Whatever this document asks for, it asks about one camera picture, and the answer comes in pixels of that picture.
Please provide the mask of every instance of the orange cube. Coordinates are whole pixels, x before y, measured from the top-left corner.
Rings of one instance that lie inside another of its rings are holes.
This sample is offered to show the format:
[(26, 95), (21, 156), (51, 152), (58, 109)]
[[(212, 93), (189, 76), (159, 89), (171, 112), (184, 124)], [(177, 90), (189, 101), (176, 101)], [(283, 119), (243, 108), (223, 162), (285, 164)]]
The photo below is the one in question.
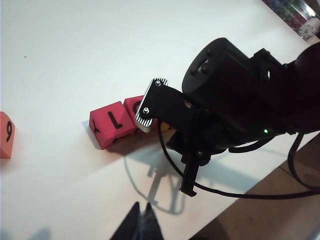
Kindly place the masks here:
[(14, 144), (15, 125), (3, 111), (0, 111), (0, 159), (10, 159)]

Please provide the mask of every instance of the letter block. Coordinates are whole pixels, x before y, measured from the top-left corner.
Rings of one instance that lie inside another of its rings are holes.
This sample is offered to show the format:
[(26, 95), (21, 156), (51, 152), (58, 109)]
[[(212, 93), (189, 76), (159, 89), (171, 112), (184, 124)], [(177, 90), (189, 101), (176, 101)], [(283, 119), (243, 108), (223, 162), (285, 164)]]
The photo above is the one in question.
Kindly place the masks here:
[(3, 111), (0, 112), (0, 159), (10, 159), (14, 144), (15, 125)]
[(123, 102), (123, 106), (125, 107), (126, 111), (130, 115), (130, 118), (133, 124), (135, 125), (135, 130), (134, 130), (135, 134), (142, 133), (142, 131), (136, 125), (136, 114), (143, 98), (144, 98), (143, 95), (135, 96), (135, 97), (126, 98)]
[(101, 149), (127, 138), (136, 130), (120, 101), (91, 111), (89, 126)]

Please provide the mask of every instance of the wooden floor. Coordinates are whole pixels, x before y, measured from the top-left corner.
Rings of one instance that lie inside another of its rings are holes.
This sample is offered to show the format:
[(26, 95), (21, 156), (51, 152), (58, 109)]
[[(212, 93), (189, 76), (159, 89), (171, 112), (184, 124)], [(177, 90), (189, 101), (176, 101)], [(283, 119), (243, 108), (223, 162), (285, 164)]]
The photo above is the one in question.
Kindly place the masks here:
[[(320, 134), (295, 156), (297, 172), (320, 185)], [(290, 174), (287, 162), (248, 193), (283, 194), (305, 191)], [(194, 237), (209, 240), (305, 240), (320, 230), (320, 195), (290, 200), (239, 199)]]

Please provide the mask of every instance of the white surface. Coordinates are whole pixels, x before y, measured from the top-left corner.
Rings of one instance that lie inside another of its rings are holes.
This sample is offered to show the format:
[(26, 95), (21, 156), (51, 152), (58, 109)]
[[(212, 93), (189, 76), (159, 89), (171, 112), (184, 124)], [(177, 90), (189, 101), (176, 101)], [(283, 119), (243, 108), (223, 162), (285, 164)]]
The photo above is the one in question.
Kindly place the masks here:
[[(318, 41), (304, 42), (259, 0), (1, 1), (1, 110), (16, 126), (12, 159), (1, 163), (1, 239), (105, 240), (135, 201), (143, 209), (154, 199), (165, 239), (185, 240), (232, 204), (178, 192), (155, 135), (109, 152), (88, 130), (91, 110), (143, 94), (154, 77), (180, 90), (194, 57), (219, 37), (281, 63)], [(287, 158), (293, 140), (214, 156), (198, 180), (244, 193)]]

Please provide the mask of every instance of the pink cube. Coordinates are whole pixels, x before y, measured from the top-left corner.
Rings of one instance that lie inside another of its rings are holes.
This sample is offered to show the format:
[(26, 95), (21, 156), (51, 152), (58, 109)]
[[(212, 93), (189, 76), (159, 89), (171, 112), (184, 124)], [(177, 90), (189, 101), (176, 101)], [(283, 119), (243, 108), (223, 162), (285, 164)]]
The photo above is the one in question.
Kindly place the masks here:
[[(128, 112), (128, 114), (130, 115), (133, 124), (136, 126), (136, 113), (138, 111), (139, 105), (142, 101), (142, 99), (144, 98), (144, 96), (135, 96), (135, 97), (130, 97), (130, 98), (126, 98), (123, 102), (123, 106), (125, 107), (126, 111)], [(142, 133), (142, 131), (137, 128), (137, 126), (135, 127), (134, 133)]]
[(14, 144), (15, 125), (3, 111), (0, 111), (0, 159), (10, 159)]
[(136, 126), (120, 101), (91, 111), (89, 126), (101, 149), (126, 139), (136, 130)]

